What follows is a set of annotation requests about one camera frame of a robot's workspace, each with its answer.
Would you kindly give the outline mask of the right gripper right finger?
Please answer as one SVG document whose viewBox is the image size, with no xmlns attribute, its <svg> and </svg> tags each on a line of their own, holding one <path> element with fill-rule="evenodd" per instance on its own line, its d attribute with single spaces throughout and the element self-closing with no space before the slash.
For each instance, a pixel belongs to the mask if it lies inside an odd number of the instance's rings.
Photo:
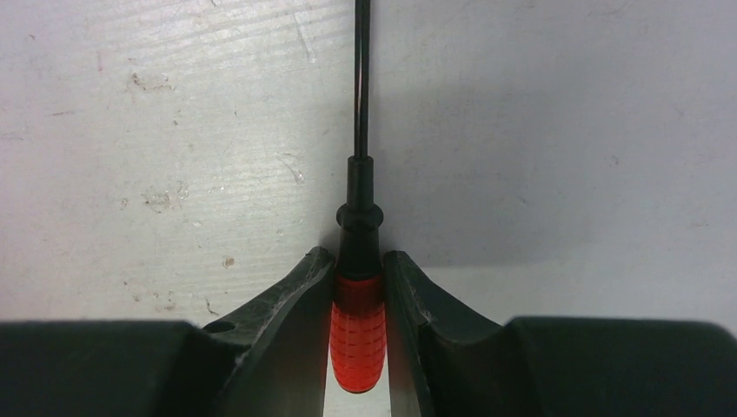
<svg viewBox="0 0 737 417">
<path fill-rule="evenodd" d="M 520 337 L 432 282 L 402 251 L 384 256 L 394 416 L 539 416 Z"/>
</svg>

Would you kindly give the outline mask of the red black screwdriver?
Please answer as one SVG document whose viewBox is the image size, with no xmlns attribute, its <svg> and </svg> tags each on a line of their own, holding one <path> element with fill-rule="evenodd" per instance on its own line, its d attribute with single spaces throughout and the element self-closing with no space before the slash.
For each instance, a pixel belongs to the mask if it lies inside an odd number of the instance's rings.
<svg viewBox="0 0 737 417">
<path fill-rule="evenodd" d="M 383 265 L 375 203 L 374 160 L 369 155 L 371 2 L 355 2 L 354 150 L 347 162 L 346 202 L 335 265 L 329 353 L 338 385 L 352 394 L 371 390 L 386 354 Z"/>
</svg>

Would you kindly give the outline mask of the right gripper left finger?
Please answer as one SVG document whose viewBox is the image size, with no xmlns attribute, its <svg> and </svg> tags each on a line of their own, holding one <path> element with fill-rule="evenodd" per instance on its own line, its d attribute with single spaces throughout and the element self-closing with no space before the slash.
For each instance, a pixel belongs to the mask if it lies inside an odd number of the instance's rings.
<svg viewBox="0 0 737 417">
<path fill-rule="evenodd" d="M 213 416 L 321 416 L 335 257 L 312 248 L 279 282 L 203 331 L 236 351 Z"/>
</svg>

